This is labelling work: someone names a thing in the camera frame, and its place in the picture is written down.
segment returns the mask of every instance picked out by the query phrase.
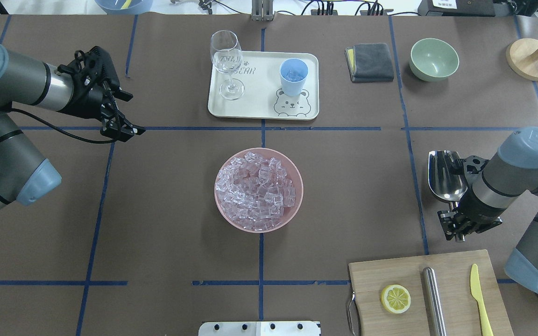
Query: wine glass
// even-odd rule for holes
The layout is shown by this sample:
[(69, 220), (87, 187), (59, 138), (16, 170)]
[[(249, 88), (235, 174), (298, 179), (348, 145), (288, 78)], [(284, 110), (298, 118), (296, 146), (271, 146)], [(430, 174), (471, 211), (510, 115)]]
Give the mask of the wine glass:
[(242, 64), (242, 49), (238, 37), (230, 30), (220, 30), (211, 36), (211, 61), (217, 71), (230, 75), (219, 87), (219, 93), (228, 100), (237, 100), (244, 94), (244, 83), (232, 74)]

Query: cartoon bear face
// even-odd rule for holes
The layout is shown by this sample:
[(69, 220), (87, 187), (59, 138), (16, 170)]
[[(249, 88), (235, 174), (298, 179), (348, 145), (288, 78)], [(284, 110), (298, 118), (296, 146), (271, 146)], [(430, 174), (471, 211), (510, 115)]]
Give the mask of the cartoon bear face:
[(288, 96), (282, 89), (277, 90), (275, 94), (277, 95), (277, 100), (273, 105), (273, 109), (278, 115), (284, 114), (288, 117), (302, 115), (306, 117), (311, 110), (307, 90), (303, 90), (295, 97)]

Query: round wooden base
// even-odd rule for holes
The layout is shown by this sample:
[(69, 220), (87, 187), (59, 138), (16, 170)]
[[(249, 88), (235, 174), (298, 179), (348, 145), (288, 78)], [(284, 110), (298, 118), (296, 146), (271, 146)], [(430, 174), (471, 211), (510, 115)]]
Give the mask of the round wooden base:
[(531, 81), (538, 81), (538, 59), (531, 55), (538, 49), (538, 40), (521, 38), (506, 49), (506, 60), (517, 74)]

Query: pink bowl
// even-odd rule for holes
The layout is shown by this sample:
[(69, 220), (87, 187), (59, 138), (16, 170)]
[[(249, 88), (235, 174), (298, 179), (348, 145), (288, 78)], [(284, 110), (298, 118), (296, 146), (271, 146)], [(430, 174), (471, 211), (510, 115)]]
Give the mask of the pink bowl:
[(280, 226), (277, 226), (275, 228), (271, 228), (269, 230), (262, 230), (262, 231), (246, 230), (245, 228), (243, 228), (243, 227), (237, 225), (236, 223), (234, 223), (233, 221), (231, 221), (229, 219), (229, 217), (227, 217), (227, 215), (225, 214), (225, 212), (222, 209), (221, 205), (219, 204), (219, 199), (217, 198), (217, 191), (215, 190), (215, 184), (213, 184), (213, 191), (214, 191), (214, 194), (215, 194), (215, 203), (217, 204), (217, 209), (219, 209), (219, 212), (226, 219), (226, 221), (228, 221), (231, 225), (235, 226), (236, 228), (239, 228), (242, 231), (251, 232), (251, 233), (265, 233), (265, 232), (275, 231), (278, 228), (283, 227), (284, 225), (286, 225), (289, 221), (291, 221), (292, 218), (294, 217), (294, 215), (296, 215), (296, 213), (298, 212), (298, 209), (300, 209), (300, 204), (303, 201), (303, 194), (304, 194), (303, 178), (300, 176), (300, 172), (299, 172), (298, 168), (296, 168), (296, 165), (294, 164), (294, 162), (292, 162), (292, 160), (288, 159), (288, 157), (286, 157), (286, 155), (283, 155), (282, 153), (280, 153), (278, 151), (275, 151), (273, 149), (261, 148), (261, 147), (245, 149), (245, 150), (243, 150), (243, 151), (241, 151), (239, 153), (236, 153), (235, 155), (230, 157), (230, 159), (228, 159), (226, 161), (226, 163), (224, 163), (224, 165), (221, 166), (221, 168), (223, 169), (226, 166), (228, 166), (230, 164), (230, 161), (234, 157), (243, 158), (244, 154), (246, 154), (248, 152), (252, 152), (252, 153), (255, 153), (255, 154), (262, 155), (265, 159), (271, 159), (271, 157), (275, 157), (276, 159), (278, 159), (278, 160), (280, 160), (282, 162), (282, 167), (286, 168), (286, 172), (288, 172), (288, 178), (290, 178), (292, 180), (292, 186), (296, 189), (296, 201), (294, 202), (294, 206), (292, 206), (291, 208), (284, 208), (283, 209), (282, 224)]

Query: folded towel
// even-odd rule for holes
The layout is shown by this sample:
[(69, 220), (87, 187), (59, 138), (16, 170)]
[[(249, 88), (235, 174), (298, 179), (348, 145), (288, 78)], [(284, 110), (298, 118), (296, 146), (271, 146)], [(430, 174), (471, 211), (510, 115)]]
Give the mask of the folded towel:
[(346, 59), (354, 83), (393, 81), (391, 54), (385, 43), (356, 44), (346, 48)]

